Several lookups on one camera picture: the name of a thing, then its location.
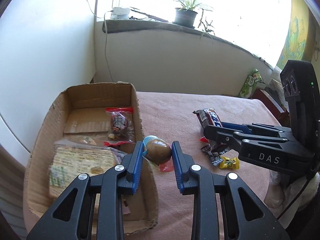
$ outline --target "window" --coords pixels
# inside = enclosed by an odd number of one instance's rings
[[[291,0],[202,0],[213,7],[205,11],[204,18],[212,22],[215,35],[230,41],[275,66],[282,51],[291,13]],[[112,7],[134,7],[142,12],[174,21],[174,0],[98,0],[97,13],[103,16]],[[194,26],[198,28],[201,10]],[[130,16],[145,18],[131,12]]]

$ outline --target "pink blanket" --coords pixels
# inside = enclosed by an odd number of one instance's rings
[[[195,163],[221,175],[231,170],[214,167],[199,150],[204,144],[199,142],[201,126],[192,113],[194,110],[213,107],[223,122],[279,125],[259,100],[145,92],[138,92],[138,98],[146,136],[156,135],[168,143],[179,141],[183,152],[191,155]],[[232,150],[226,156],[235,157],[237,153]],[[260,199],[264,199],[269,182],[268,170],[240,161],[240,169],[236,173]],[[154,171],[154,175],[159,193],[158,225],[151,230],[126,236],[126,240],[190,239],[193,196],[182,196],[179,193],[174,172]],[[219,224],[220,239],[224,239],[222,223]]]

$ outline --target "chocolate bar wrapper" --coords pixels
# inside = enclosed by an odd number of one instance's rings
[[[207,125],[214,125],[214,126],[219,126],[222,127],[222,123],[220,121],[219,116],[217,115],[216,111],[214,108],[205,108],[205,109],[199,109],[193,112],[194,114],[197,115],[199,122],[204,129]],[[208,140],[208,143],[211,145],[212,149],[211,151],[213,153],[217,152],[215,149],[220,146],[220,143],[217,143],[216,141],[213,140]]]
[[[218,153],[213,154],[211,148],[211,145],[207,144],[200,150],[209,158],[214,166],[218,166],[223,161],[223,159],[219,156]]]

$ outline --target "blue gripper pad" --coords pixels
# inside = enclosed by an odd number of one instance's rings
[[[118,181],[118,185],[122,188],[125,188],[126,195],[135,194],[139,187],[143,161],[142,152],[143,143],[138,141],[133,153],[126,155],[121,163],[127,168],[127,174],[125,179],[120,179]]]
[[[178,141],[172,143],[171,152],[177,186],[180,193],[185,194],[194,186],[189,178],[189,167],[195,163],[190,155],[183,154]]]
[[[246,134],[251,134],[251,130],[248,129],[246,125],[243,124],[235,124],[235,123],[229,123],[229,122],[221,122],[223,128],[229,128],[233,130],[239,130]]]

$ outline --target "white cloth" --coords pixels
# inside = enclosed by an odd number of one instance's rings
[[[279,219],[280,224],[284,228],[288,227],[295,213],[304,209],[316,195],[319,186],[319,180],[320,176],[317,173],[309,182],[308,186],[305,188],[302,194]],[[268,206],[275,217],[278,217],[281,212],[289,205],[289,203],[300,192],[306,181],[306,176],[304,176],[294,181],[288,187],[282,188],[280,185],[281,174],[277,171],[270,171],[269,187],[264,199],[264,203]]]
[[[277,91],[281,103],[284,105],[284,107],[289,112],[289,105],[288,105],[288,102],[285,101],[284,91],[282,88],[282,83],[281,83],[281,78],[280,78],[281,71],[282,71],[282,69],[278,68],[277,66],[274,67],[274,69],[270,75],[271,80],[270,80],[269,84],[267,85],[267,87],[271,88],[274,91]]]

